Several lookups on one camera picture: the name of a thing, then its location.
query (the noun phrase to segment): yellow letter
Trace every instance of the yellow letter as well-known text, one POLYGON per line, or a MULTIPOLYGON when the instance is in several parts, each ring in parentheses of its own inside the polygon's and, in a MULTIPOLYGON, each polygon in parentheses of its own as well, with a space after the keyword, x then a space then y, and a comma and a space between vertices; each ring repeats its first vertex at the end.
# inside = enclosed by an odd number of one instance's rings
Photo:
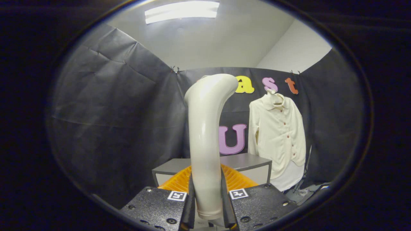
POLYGON ((253 93, 254 92, 254 88, 251 84, 251 80, 250 78, 248 78, 247 76, 237 76, 236 77, 238 80, 238 87, 236 90, 236 93, 253 93))

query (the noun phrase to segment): white ceiling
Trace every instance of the white ceiling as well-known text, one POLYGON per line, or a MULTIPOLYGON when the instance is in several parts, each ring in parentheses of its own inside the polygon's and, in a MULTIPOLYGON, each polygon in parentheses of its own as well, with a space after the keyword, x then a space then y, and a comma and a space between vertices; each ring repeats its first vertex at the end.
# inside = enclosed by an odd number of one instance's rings
POLYGON ((294 21, 259 0, 220 0, 216 19, 183 18, 146 25, 145 10, 172 2, 177 1, 147 1, 107 23, 133 37, 168 66, 184 70, 256 67, 294 21))

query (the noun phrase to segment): cream button-up shirt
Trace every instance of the cream button-up shirt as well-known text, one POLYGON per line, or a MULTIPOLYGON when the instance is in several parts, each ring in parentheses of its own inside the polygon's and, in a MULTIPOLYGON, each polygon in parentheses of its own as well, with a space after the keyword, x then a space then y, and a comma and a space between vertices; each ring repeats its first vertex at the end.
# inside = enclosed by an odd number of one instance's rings
POLYGON ((281 176, 290 161, 303 167, 305 134, 294 101, 269 92, 249 107, 248 152, 272 160, 270 178, 281 176))

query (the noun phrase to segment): orange letter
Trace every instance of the orange letter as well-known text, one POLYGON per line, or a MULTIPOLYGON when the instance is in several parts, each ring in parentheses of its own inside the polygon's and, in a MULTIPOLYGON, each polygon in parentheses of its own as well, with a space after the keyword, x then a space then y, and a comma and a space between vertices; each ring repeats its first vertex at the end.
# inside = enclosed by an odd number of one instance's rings
POLYGON ((295 89, 294 88, 294 81, 292 81, 290 78, 287 78, 286 80, 285 80, 285 82, 286 83, 288 83, 288 86, 289 86, 289 88, 290 88, 290 91, 293 93, 293 94, 298 94, 298 90, 297 89, 295 89))

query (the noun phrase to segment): white wall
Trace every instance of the white wall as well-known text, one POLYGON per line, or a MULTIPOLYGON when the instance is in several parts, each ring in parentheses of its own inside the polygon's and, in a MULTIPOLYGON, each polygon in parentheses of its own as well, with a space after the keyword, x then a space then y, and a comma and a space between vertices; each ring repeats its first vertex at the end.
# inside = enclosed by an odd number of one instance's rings
POLYGON ((183 18, 146 25, 145 10, 153 4, 169 3, 159 0, 125 10, 107 23, 137 40, 168 66, 185 70, 255 67, 294 21, 293 16, 264 1, 219 2, 216 19, 183 18))
POLYGON ((331 46, 326 40, 295 19, 256 67, 283 72, 303 72, 330 50, 331 46))

